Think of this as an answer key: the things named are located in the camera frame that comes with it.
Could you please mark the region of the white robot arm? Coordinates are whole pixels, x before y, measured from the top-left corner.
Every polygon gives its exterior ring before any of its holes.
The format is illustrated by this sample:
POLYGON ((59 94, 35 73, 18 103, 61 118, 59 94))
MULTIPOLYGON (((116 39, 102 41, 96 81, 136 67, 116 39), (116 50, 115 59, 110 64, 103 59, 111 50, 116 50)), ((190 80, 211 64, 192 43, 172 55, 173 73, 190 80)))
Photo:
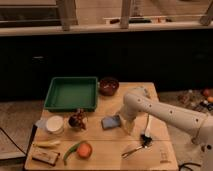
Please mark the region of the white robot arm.
POLYGON ((129 122, 133 122, 139 112, 174 126, 204 143, 208 150, 213 149, 213 116, 152 100, 144 87, 127 91, 120 109, 120 114, 129 122))

